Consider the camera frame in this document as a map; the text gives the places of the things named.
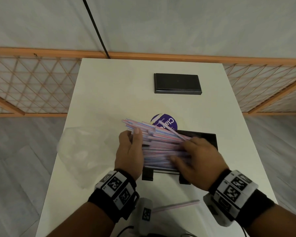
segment white table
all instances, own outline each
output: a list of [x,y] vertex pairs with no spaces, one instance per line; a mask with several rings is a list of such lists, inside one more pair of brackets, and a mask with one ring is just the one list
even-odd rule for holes
[[[154,94],[154,73],[196,74],[203,93]],[[276,201],[222,64],[83,59],[65,128],[96,126],[102,119],[109,120],[116,131],[112,145],[117,149],[118,134],[125,130],[122,119],[149,122],[159,113],[174,117],[181,130],[215,133],[218,149],[229,167],[243,172]],[[94,183],[107,171],[99,173]],[[137,185],[141,197],[152,199],[155,207],[202,200],[206,194],[194,186],[180,185],[177,175],[162,173],[154,173],[153,182],[140,178]],[[80,189],[57,156],[36,236],[50,233],[82,205],[92,191],[93,186]],[[243,237],[237,223],[228,228],[220,227],[203,201],[152,218],[172,236],[180,236],[180,228],[184,228],[199,237]],[[112,236],[126,225],[122,219]]]

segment clear plastic bag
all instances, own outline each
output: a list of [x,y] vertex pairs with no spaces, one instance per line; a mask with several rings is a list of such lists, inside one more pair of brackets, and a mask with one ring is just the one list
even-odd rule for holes
[[117,147],[116,133],[107,126],[70,127],[64,130],[57,151],[78,186],[88,188],[100,173],[114,167]]

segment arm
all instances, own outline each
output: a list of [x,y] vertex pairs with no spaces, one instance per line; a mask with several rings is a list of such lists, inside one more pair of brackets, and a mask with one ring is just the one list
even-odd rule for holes
[[[144,157],[142,153],[142,132],[135,129],[134,137],[130,131],[119,135],[120,145],[116,153],[115,169],[121,169],[130,174],[134,180],[141,175]],[[109,237],[115,223],[95,204],[86,202],[55,228],[47,237]]]
[[[217,149],[205,139],[193,137],[183,146],[192,156],[191,166],[176,156],[171,156],[171,160],[187,181],[208,191],[228,165]],[[296,215],[275,205],[258,216],[246,231],[251,237],[295,237]]]

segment bundle of straws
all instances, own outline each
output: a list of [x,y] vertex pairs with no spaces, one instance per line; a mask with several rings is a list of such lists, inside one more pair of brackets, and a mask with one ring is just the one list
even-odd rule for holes
[[176,171],[177,168],[169,159],[171,155],[179,156],[186,163],[190,163],[190,154],[186,152],[181,145],[182,142],[189,140],[190,137],[178,134],[161,121],[159,121],[159,123],[162,124],[164,128],[130,119],[122,121],[132,134],[135,128],[141,129],[143,133],[142,149],[145,167]]

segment round purple label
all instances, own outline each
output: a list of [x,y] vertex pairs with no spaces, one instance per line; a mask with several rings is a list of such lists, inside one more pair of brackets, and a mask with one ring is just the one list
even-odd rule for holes
[[174,129],[175,131],[178,129],[178,125],[177,125],[175,119],[172,116],[170,116],[170,115],[167,115],[167,114],[158,114],[158,115],[155,115],[151,119],[150,124],[155,125],[155,126],[158,126],[158,127],[163,127],[162,124],[158,123],[158,121],[162,121],[167,126],[169,126],[172,129]]

